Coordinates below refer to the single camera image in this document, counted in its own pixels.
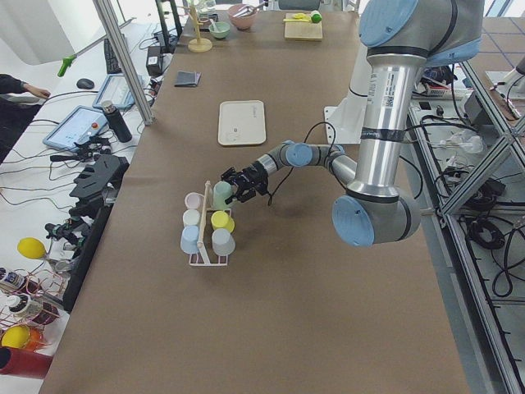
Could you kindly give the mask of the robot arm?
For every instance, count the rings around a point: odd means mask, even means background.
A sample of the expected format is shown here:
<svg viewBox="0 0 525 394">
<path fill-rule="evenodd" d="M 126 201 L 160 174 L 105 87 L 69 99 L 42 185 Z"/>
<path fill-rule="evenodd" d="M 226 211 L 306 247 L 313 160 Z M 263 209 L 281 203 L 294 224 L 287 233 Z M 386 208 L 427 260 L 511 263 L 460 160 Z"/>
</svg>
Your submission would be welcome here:
<svg viewBox="0 0 525 394">
<path fill-rule="evenodd" d="M 268 178 L 283 167 L 325 167 L 345 187 L 332 207 L 336 233 L 352 246 L 401 241 L 420 223 L 414 197 L 395 184 L 413 87 L 428 67 L 448 66 L 479 50 L 481 1 L 372 1 L 359 37 L 371 76 L 358 158 L 328 144 L 286 141 L 246 168 L 221 179 L 235 187 L 234 201 L 266 195 Z"/>
</svg>

